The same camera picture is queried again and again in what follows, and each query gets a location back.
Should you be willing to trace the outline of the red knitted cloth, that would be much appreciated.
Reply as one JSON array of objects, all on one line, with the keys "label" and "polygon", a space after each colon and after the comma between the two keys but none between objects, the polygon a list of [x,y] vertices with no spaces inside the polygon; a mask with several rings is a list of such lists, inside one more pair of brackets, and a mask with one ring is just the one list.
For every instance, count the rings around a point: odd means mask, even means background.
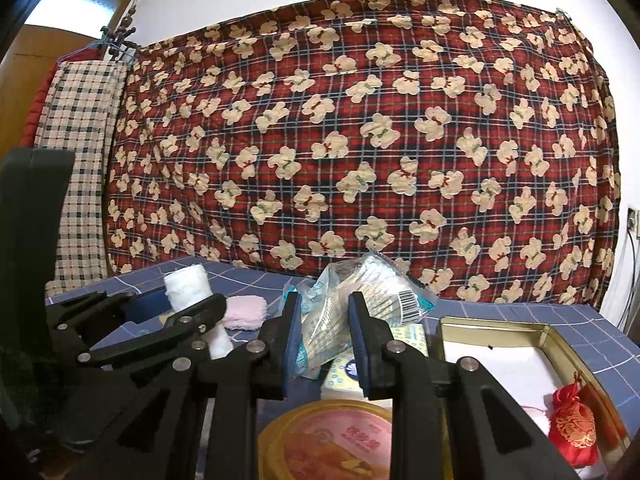
[{"label": "red knitted cloth", "polygon": [[44,77],[35,94],[32,105],[29,107],[21,140],[18,144],[20,148],[32,148],[34,146],[35,135],[43,109],[44,100],[47,97],[53,77],[60,68],[60,65],[64,62],[95,61],[100,60],[101,58],[101,50],[98,47],[86,47],[61,56],[51,65],[50,70],[47,72],[47,75]]}]

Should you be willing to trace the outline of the round pink tin lid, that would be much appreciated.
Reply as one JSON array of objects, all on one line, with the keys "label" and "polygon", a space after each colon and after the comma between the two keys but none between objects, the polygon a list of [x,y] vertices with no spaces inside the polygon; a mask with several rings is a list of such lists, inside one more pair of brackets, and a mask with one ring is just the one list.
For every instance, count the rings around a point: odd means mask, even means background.
[{"label": "round pink tin lid", "polygon": [[262,479],[387,479],[392,413],[375,404],[326,400],[278,417],[258,437]]}]

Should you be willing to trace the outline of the gold metal tin box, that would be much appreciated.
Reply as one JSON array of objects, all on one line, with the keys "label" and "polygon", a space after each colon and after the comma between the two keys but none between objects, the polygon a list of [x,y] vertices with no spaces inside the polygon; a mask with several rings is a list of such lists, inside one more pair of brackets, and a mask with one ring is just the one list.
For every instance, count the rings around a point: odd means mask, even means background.
[{"label": "gold metal tin box", "polygon": [[604,479],[623,457],[630,437],[612,399],[556,328],[445,316],[438,322],[437,336],[440,343],[434,352],[441,359],[454,363],[470,356],[483,364],[544,434],[549,432],[552,394],[571,384],[577,373],[580,398],[596,420],[599,454],[593,466],[576,470],[578,476]]}]

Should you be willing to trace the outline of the wooden door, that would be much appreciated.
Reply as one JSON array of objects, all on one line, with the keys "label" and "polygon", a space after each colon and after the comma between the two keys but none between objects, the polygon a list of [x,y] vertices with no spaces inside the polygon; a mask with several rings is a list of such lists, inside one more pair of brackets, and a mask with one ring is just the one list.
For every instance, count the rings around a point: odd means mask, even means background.
[{"label": "wooden door", "polygon": [[20,143],[26,116],[51,65],[61,56],[98,47],[134,0],[40,0],[1,62],[1,153]]}]

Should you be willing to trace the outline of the yellow tissue pack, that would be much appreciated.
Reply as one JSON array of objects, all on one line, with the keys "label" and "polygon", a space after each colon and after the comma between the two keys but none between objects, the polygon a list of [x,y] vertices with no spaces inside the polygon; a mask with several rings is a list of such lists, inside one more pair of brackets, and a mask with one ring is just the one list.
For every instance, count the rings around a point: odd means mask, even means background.
[{"label": "yellow tissue pack", "polygon": [[[425,330],[422,324],[394,327],[392,333],[395,339],[410,344],[424,356],[428,356]],[[332,362],[329,373],[321,386],[320,398],[322,400],[368,402],[389,411],[393,407],[393,401],[390,399],[370,401],[364,396],[358,382],[357,365],[352,350],[344,351]]]}]

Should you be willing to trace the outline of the red embroidered sachet pouch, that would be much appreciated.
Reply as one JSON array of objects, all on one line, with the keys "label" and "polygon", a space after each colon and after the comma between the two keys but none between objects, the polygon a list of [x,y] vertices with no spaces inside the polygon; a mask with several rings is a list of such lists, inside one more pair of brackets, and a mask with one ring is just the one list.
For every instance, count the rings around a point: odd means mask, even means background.
[{"label": "red embroidered sachet pouch", "polygon": [[597,430],[591,408],[580,398],[582,380],[577,373],[571,384],[552,394],[549,440],[573,468],[593,466],[599,459]]}]

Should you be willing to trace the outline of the blue plaid table cloth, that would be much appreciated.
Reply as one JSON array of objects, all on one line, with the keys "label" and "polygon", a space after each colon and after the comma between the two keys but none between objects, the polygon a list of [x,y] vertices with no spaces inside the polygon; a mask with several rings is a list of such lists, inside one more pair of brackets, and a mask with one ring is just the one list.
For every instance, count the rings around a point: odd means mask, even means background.
[{"label": "blue plaid table cloth", "polygon": [[[145,296],[141,313],[108,333],[97,346],[155,332],[160,315],[170,310],[164,277],[202,264],[210,288],[224,296],[258,296],[275,314],[290,286],[306,283],[284,274],[237,269],[225,263],[180,258],[124,276],[108,278],[71,292],[48,292],[46,305],[106,292]],[[582,479],[605,479],[639,431],[639,347],[592,307],[556,304],[479,304],[442,300],[422,321],[431,356],[457,361],[474,356],[504,385],[518,403],[542,422],[551,395],[580,374],[582,402],[596,418],[599,461],[578,469]],[[303,404],[321,399],[322,379],[296,378],[283,402],[262,402],[259,431]]]}]

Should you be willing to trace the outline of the beige checked hanging cloth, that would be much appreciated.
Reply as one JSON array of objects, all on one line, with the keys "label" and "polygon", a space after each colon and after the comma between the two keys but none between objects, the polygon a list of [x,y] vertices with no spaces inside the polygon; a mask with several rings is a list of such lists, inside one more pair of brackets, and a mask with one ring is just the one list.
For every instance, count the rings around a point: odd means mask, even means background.
[{"label": "beige checked hanging cloth", "polygon": [[44,100],[35,146],[75,155],[49,296],[107,277],[103,191],[127,72],[126,64],[114,61],[65,62]]}]

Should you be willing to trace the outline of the red plaid bear blanket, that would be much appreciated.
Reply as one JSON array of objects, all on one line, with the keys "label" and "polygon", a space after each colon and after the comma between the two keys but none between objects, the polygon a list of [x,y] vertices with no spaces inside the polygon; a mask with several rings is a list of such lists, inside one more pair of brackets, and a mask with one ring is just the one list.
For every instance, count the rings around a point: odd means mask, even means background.
[{"label": "red plaid bear blanket", "polygon": [[106,252],[303,276],[380,252],[444,298],[599,307],[619,210],[608,77],[564,12],[312,0],[137,52]]}]

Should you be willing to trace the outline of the pink fluffy cloth pad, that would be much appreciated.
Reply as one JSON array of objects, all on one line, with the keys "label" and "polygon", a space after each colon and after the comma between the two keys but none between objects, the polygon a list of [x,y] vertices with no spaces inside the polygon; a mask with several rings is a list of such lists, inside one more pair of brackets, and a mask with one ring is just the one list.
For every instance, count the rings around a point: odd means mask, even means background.
[{"label": "pink fluffy cloth pad", "polygon": [[259,330],[267,316],[267,301],[261,296],[233,296],[227,299],[222,322],[227,330]]}]

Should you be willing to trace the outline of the white towel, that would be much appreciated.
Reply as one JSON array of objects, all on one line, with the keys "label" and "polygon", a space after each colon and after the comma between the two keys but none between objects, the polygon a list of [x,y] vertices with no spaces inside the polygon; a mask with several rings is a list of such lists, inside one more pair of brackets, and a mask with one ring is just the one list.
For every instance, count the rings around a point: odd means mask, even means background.
[{"label": "white towel", "polygon": [[[206,270],[201,264],[192,264],[165,275],[164,285],[171,309],[176,313],[213,295]],[[202,339],[208,345],[212,360],[224,358],[233,350],[231,339],[221,321],[206,330]]]}]

